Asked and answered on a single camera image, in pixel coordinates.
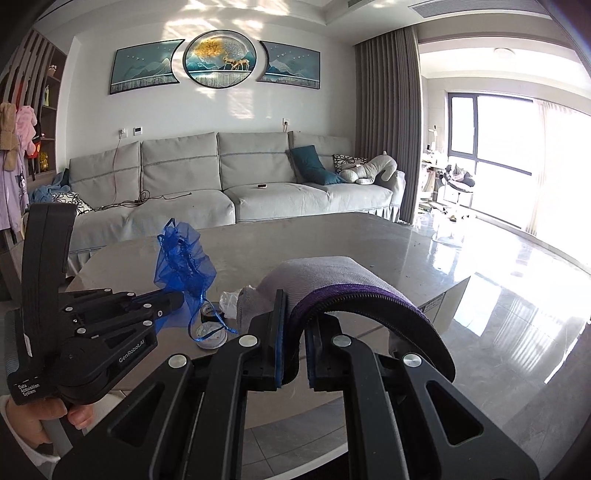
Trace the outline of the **person's left hand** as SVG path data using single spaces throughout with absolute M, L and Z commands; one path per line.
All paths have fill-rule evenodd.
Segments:
M 74 406 L 68 410 L 58 398 L 17 405 L 10 395 L 5 395 L 1 397 L 1 414 L 16 438 L 33 450 L 51 443 L 44 422 L 66 417 L 77 430 L 85 429 L 94 422 L 92 405 Z

